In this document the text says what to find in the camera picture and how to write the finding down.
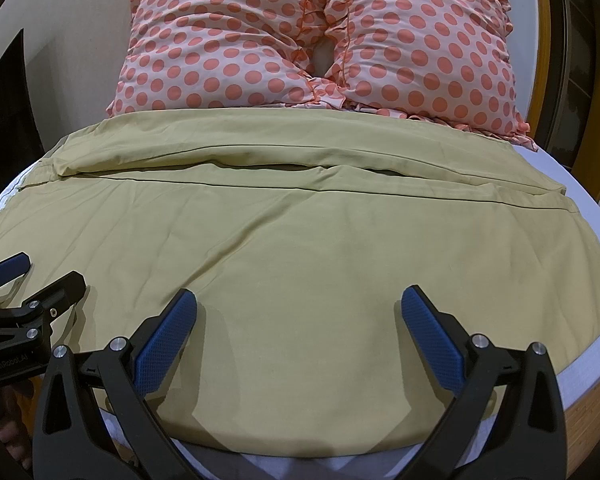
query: metal screw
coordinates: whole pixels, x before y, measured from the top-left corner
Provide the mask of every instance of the metal screw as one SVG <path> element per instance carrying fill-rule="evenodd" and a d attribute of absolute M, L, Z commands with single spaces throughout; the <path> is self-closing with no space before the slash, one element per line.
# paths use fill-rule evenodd
<path fill-rule="evenodd" d="M 114 352 L 120 352 L 126 346 L 126 339 L 123 337 L 117 337 L 111 340 L 109 343 L 109 348 L 111 348 Z"/>
<path fill-rule="evenodd" d="M 54 357 L 61 358 L 66 354 L 66 346 L 60 345 L 54 349 Z"/>
<path fill-rule="evenodd" d="M 487 348 L 489 346 L 489 338 L 483 334 L 475 334 L 471 337 L 471 343 L 476 348 Z"/>
<path fill-rule="evenodd" d="M 533 343 L 531 345 L 531 349 L 538 355 L 546 354 L 546 346 L 544 346 L 542 343 L 539 343 L 539 342 Z"/>

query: pink polka dot pillowcase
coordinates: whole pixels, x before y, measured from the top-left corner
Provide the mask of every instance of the pink polka dot pillowcase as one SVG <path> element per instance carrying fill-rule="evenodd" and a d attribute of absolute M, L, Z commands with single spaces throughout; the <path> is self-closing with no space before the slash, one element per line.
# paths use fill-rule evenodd
<path fill-rule="evenodd" d="M 345 106 L 537 149 L 516 111 L 507 0 L 328 0 L 326 77 Z"/>
<path fill-rule="evenodd" d="M 324 34 L 312 0 L 131 0 L 110 117 L 140 110 L 316 102 L 305 70 Z"/>

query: mattress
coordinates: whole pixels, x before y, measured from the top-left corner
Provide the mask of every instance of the mattress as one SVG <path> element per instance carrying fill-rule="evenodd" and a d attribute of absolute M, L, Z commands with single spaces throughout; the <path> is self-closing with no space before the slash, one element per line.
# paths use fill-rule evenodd
<path fill-rule="evenodd" d="M 567 187 L 567 195 L 576 202 L 583 217 L 600 240 L 600 208 L 577 181 L 547 153 L 543 151 L 533 153 L 524 148 L 516 148 L 516 150 L 536 169 Z M 18 184 L 28 171 L 30 168 L 14 179 L 0 195 L 0 210 L 4 207 L 8 197 L 16 193 Z M 570 407 L 599 378 L 600 336 L 578 359 L 558 375 L 558 385 L 564 407 Z M 122 430 L 115 418 L 108 413 L 103 413 L 103 415 L 112 436 L 122 444 L 126 444 Z M 482 423 L 465 460 L 470 461 L 478 455 L 492 424 L 493 417 Z M 412 446 L 360 456 L 310 460 L 236 454 L 179 442 L 176 444 L 201 474 L 206 478 L 221 480 L 393 478 L 418 450 L 418 446 Z"/>

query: textured blue pad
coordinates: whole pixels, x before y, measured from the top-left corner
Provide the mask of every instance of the textured blue pad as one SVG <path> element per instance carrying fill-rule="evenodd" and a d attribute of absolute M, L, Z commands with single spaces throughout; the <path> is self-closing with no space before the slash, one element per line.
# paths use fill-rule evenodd
<path fill-rule="evenodd" d="M 0 287 L 26 274 L 30 267 L 31 262 L 25 253 L 16 254 L 0 262 Z"/>
<path fill-rule="evenodd" d="M 196 297 L 187 290 L 136 358 L 134 386 L 141 397 L 160 388 L 197 315 Z"/>
<path fill-rule="evenodd" d="M 464 359 L 413 287 L 402 294 L 402 318 L 445 390 L 457 397 L 464 386 Z"/>

